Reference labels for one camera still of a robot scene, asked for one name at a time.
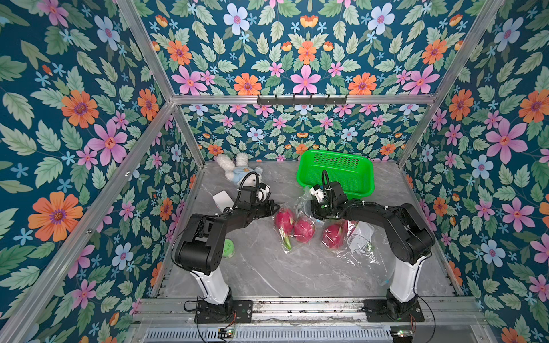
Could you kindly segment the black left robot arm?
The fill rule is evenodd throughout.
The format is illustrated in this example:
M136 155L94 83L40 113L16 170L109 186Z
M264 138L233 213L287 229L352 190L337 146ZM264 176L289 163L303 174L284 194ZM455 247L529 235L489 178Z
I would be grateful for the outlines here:
M270 198L270 188L241 186L234 204L220 214L193 214L177 239L172 262L190 273L203 296L199 310L221 316L233 311L232 290L224 281L220 263L227 234L248 227L254 220L271 217L280 209Z

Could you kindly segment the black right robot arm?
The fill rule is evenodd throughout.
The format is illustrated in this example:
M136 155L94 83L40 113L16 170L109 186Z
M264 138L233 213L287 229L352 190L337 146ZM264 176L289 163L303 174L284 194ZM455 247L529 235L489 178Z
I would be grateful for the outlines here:
M313 217L364 222L385 230L396 257L393 281L387 291L385 313L401 317L417 304L417 279L424 261L431 256L435 236L422 214L409 203L386 206L365 200L350 200L338 182L316 185L310 191Z

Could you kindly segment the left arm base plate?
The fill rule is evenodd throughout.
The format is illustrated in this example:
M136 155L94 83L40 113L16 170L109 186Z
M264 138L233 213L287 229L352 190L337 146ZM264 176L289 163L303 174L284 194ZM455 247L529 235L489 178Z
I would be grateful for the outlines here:
M227 300L225 304L210 304L199 300L194 321L197 324L230 324L252 322L252 300Z

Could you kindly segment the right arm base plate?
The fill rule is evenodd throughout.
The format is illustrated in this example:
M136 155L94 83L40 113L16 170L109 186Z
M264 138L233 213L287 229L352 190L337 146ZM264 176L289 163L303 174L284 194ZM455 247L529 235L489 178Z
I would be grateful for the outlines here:
M417 298L401 303L396 299L364 300L363 311L369 322L424 322Z

